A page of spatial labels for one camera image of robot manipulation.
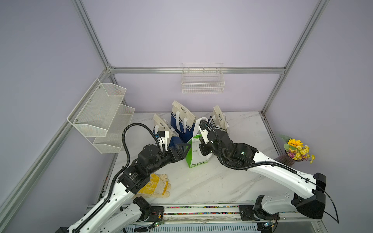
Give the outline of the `green white takeout bag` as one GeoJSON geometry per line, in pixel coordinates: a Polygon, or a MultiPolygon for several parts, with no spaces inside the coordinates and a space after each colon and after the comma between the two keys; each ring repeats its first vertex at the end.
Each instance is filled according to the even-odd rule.
{"type": "Polygon", "coordinates": [[[207,121],[208,119],[206,117],[201,117],[196,120],[193,130],[193,137],[188,142],[189,144],[191,144],[191,160],[187,161],[189,168],[205,164],[211,158],[211,156],[204,157],[199,154],[199,139],[203,139],[199,128],[199,123],[201,122],[201,120],[207,121]]]}

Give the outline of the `blue beige tote bag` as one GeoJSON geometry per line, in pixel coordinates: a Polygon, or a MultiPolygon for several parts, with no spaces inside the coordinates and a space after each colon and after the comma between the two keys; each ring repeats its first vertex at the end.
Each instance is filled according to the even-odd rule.
{"type": "Polygon", "coordinates": [[[174,101],[171,111],[171,126],[184,143],[193,138],[196,116],[181,103],[174,101]]]}
{"type": "Polygon", "coordinates": [[[158,131],[170,132],[169,147],[174,147],[177,144],[183,143],[176,130],[166,120],[162,119],[159,115],[154,114],[153,133],[156,135],[158,131]]]}
{"type": "Polygon", "coordinates": [[[230,127],[226,121],[226,115],[222,112],[218,105],[213,108],[213,111],[208,116],[208,123],[214,128],[224,130],[230,134],[230,127]]]}

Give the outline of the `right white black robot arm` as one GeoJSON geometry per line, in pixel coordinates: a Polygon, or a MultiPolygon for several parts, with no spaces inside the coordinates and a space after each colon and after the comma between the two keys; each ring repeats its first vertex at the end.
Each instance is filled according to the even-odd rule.
{"type": "Polygon", "coordinates": [[[289,189],[276,197],[259,195],[249,211],[250,220],[277,220],[281,212],[297,211],[311,219],[322,219],[326,214],[326,177],[294,170],[245,144],[234,143],[228,133],[214,128],[206,120],[199,123],[201,130],[200,151],[213,154],[221,165],[231,170],[251,171],[263,175],[289,189]]]}

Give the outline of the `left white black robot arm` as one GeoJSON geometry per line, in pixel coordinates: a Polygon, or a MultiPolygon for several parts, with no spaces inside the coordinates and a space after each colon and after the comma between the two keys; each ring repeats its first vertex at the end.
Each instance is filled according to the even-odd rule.
{"type": "Polygon", "coordinates": [[[188,143],[176,143],[166,148],[161,138],[142,123],[128,125],[122,133],[122,144],[129,153],[125,136],[134,126],[145,128],[155,144],[146,145],[133,162],[127,162],[113,178],[109,191],[85,216],[70,227],[60,227],[59,233],[117,233],[138,220],[147,220],[151,205],[143,198],[134,196],[151,180],[151,174],[168,164],[184,160],[191,149],[188,143]]]}

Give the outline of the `white two-tier mesh shelf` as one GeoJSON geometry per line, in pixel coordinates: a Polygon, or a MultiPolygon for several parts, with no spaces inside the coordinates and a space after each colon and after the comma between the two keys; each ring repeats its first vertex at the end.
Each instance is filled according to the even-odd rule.
{"type": "Polygon", "coordinates": [[[135,109],[124,104],[126,88],[96,79],[67,121],[101,154],[116,154],[135,109]]]}

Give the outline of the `sunflower bouquet in vase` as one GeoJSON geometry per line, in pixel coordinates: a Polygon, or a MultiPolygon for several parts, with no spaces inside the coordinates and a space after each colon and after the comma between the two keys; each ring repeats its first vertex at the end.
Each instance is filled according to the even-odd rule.
{"type": "Polygon", "coordinates": [[[296,162],[307,161],[312,164],[315,160],[315,155],[310,153],[310,148],[301,140],[294,139],[287,135],[280,135],[284,141],[285,153],[275,160],[288,167],[292,167],[296,162]]]}

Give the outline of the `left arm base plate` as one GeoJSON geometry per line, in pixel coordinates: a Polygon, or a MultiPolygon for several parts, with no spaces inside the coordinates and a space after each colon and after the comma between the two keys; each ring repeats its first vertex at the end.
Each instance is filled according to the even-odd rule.
{"type": "Polygon", "coordinates": [[[159,215],[164,215],[164,206],[152,206],[148,212],[142,214],[137,222],[154,222],[158,219],[159,215]]]}

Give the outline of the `front aluminium rail beam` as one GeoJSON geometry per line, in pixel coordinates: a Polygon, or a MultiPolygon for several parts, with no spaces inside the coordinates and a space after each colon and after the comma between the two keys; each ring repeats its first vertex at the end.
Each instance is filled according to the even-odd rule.
{"type": "Polygon", "coordinates": [[[154,222],[134,222],[118,233],[326,233],[324,223],[297,212],[279,213],[279,220],[241,220],[238,205],[164,206],[154,222]]]}

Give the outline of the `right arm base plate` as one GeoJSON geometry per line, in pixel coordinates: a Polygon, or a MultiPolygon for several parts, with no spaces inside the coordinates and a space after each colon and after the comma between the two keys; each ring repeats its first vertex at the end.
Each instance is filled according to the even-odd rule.
{"type": "Polygon", "coordinates": [[[239,213],[243,221],[279,220],[278,214],[269,214],[262,208],[261,204],[239,205],[239,213]]]}

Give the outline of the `aluminium frame rails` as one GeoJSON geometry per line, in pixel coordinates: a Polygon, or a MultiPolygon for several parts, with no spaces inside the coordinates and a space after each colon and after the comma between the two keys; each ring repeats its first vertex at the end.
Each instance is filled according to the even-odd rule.
{"type": "MultiPolygon", "coordinates": [[[[88,17],[86,8],[82,1],[73,1],[73,6],[75,7],[78,16],[80,17],[84,28],[86,29],[88,36],[94,45],[95,49],[99,53],[99,57],[103,59],[105,68],[101,72],[98,80],[104,81],[107,78],[110,78],[112,82],[115,82],[114,74],[119,73],[162,73],[162,74],[177,74],[182,73],[182,69],[179,67],[173,68],[146,68],[146,67],[110,67],[107,58],[104,55],[104,51],[99,43],[98,37],[94,32],[93,25],[91,20],[88,17]]],[[[281,85],[285,81],[290,69],[292,68],[293,64],[295,63],[296,59],[298,58],[301,50],[303,49],[306,41],[308,40],[312,30],[314,29],[317,21],[320,19],[321,15],[323,14],[324,10],[328,5],[328,1],[318,1],[316,4],[307,24],[302,31],[296,46],[294,47],[288,61],[286,62],[285,67],[283,68],[270,68],[270,67],[225,67],[221,70],[217,70],[216,68],[200,68],[200,67],[191,67],[190,70],[193,74],[204,74],[206,71],[209,73],[220,73],[220,74],[265,74],[265,73],[277,73],[279,74],[279,78],[271,91],[268,99],[266,100],[263,109],[259,112],[264,125],[266,127],[267,132],[271,138],[271,141],[276,149],[278,154],[281,153],[280,146],[277,142],[277,139],[272,131],[268,120],[265,116],[266,112],[269,110],[270,105],[272,104],[275,96],[277,95],[281,85]]],[[[35,185],[40,180],[41,176],[44,174],[45,170],[48,168],[54,157],[57,155],[60,147],[63,145],[67,135],[73,128],[73,125],[68,121],[65,121],[57,133],[53,136],[51,141],[42,151],[40,156],[37,160],[32,164],[30,169],[26,172],[24,177],[21,181],[17,184],[15,189],[6,199],[4,204],[1,206],[1,232],[4,232],[10,225],[11,221],[14,219],[15,215],[18,213],[22,205],[24,204],[25,200],[34,189],[35,185]]]]}

